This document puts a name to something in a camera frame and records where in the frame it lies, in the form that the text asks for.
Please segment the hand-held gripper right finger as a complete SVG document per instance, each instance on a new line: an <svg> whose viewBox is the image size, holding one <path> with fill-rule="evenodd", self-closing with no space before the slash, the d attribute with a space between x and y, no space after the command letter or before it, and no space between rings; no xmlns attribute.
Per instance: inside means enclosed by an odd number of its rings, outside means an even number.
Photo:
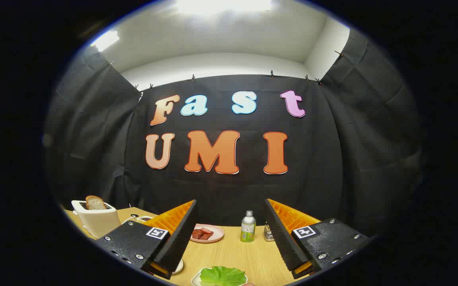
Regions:
<svg viewBox="0 0 458 286"><path fill-rule="evenodd" d="M319 220L272 199L265 206L266 223L294 279L331 268L370 242L339 219Z"/></svg>

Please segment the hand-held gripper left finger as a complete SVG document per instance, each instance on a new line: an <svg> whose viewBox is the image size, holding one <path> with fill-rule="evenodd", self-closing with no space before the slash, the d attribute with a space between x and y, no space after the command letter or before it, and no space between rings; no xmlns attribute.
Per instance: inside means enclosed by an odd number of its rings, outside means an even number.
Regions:
<svg viewBox="0 0 458 286"><path fill-rule="evenodd" d="M197 201L177 206L144 223L130 220L96 240L96 246L135 269L170 279L198 220Z"/></svg>

